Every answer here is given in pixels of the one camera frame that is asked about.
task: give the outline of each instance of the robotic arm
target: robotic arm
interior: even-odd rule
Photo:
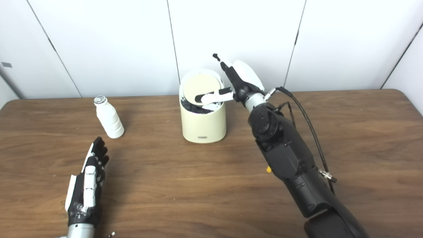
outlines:
[[[197,102],[212,103],[229,100],[241,102],[250,112],[251,126],[257,146],[273,174],[285,183],[299,210],[308,220],[304,229],[309,238],[368,238],[367,232],[326,186],[321,175],[335,179],[314,162],[313,154],[291,121],[267,100],[279,89],[268,94],[254,71],[245,63],[231,64],[214,54],[233,85],[231,89],[198,95]]]
[[[104,167],[109,161],[101,137],[91,144],[79,175],[71,175],[65,209],[68,212],[67,238],[93,238],[102,215],[99,204],[105,179]]]

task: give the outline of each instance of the plastic bottle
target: plastic bottle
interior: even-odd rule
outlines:
[[[97,117],[107,136],[112,139],[121,137],[125,132],[124,127],[116,109],[107,101],[107,98],[105,96],[97,96],[94,98],[94,105],[97,107]]]

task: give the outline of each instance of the wood grain surface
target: wood grain surface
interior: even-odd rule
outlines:
[[[338,198],[370,237],[423,237],[423,118],[410,101],[395,90],[294,95],[338,178]],[[69,178],[97,136],[110,162],[96,237],[306,237],[306,219],[266,172],[241,104],[228,103],[222,141],[193,144],[182,136],[177,96],[109,98],[126,130],[119,139],[106,136],[92,100],[15,100],[0,111],[0,237],[66,235]]]

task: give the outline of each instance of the white wall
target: white wall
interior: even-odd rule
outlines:
[[[250,65],[267,90],[286,76],[304,0],[169,0],[179,77],[212,69],[213,53]]]
[[[417,34],[383,88],[402,91],[423,115],[423,30]]]
[[[0,109],[8,102],[13,99],[18,99],[15,92],[9,87],[9,85],[0,76]]]
[[[0,1],[0,72],[23,98],[177,94],[192,69],[226,78],[213,53],[266,89],[375,89],[423,22],[421,0],[308,0],[294,46],[305,0],[29,3],[66,68],[29,4]]]
[[[0,73],[22,98],[80,97],[28,3],[0,1]]]
[[[285,87],[378,89],[422,23],[421,0],[308,0]]]
[[[83,97],[177,94],[166,0],[29,0]]]

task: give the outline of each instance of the trash can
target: trash can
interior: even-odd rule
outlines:
[[[187,73],[179,86],[182,134],[193,143],[220,141],[226,134],[226,110],[224,102],[203,104],[195,96],[224,88],[222,78],[209,69]]]

